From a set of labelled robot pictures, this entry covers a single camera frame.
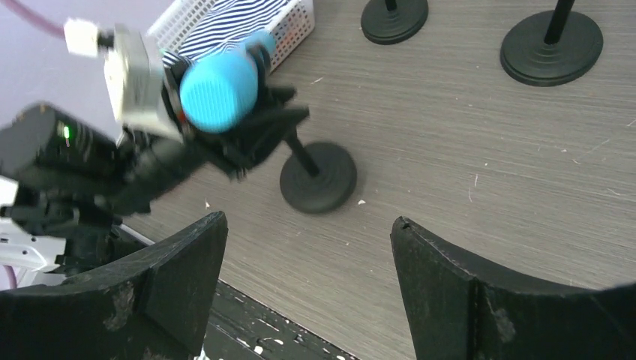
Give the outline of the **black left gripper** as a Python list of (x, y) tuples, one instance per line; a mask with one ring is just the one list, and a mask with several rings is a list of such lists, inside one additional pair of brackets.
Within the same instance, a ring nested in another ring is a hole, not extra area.
[(248, 171), (263, 163), (276, 146), (263, 144), (267, 130), (263, 126), (245, 125), (260, 106), (253, 109), (237, 125), (223, 133), (207, 133), (195, 128), (186, 118), (179, 99), (179, 89), (186, 70), (194, 63), (179, 61), (165, 68), (162, 97), (168, 115), (184, 135), (181, 143), (162, 139), (158, 143), (158, 175), (164, 180), (185, 180), (203, 164), (215, 165), (231, 179), (241, 179)]

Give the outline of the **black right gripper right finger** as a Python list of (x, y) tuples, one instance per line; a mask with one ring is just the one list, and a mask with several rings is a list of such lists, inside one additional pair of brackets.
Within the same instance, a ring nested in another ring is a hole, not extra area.
[(633, 359), (635, 285), (584, 289), (520, 273), (407, 217), (391, 248), (418, 359)]

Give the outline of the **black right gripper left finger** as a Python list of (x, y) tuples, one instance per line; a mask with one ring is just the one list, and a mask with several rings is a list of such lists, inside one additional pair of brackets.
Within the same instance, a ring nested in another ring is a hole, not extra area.
[(192, 359), (203, 346), (226, 215), (56, 286), (1, 293), (3, 359)]

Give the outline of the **blue microphone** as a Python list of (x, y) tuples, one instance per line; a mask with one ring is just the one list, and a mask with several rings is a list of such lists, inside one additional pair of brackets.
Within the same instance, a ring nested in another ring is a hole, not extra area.
[(248, 47), (263, 45), (275, 51), (275, 38), (257, 31), (233, 49), (211, 53), (185, 72), (179, 89), (181, 108), (200, 131), (219, 134), (239, 123), (257, 102), (258, 70)]

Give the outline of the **black front microphone stand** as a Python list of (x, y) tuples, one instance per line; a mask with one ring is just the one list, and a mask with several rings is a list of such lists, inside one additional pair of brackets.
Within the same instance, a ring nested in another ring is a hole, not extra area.
[(280, 192), (295, 210), (320, 215), (338, 209), (356, 189), (356, 163), (346, 148), (335, 142), (302, 144), (297, 127), (309, 115), (306, 106), (287, 106), (296, 93), (293, 87), (270, 87), (266, 83), (269, 54), (263, 45), (247, 48), (256, 62), (259, 109), (245, 122), (267, 130), (263, 144), (286, 143), (292, 154), (280, 172)]

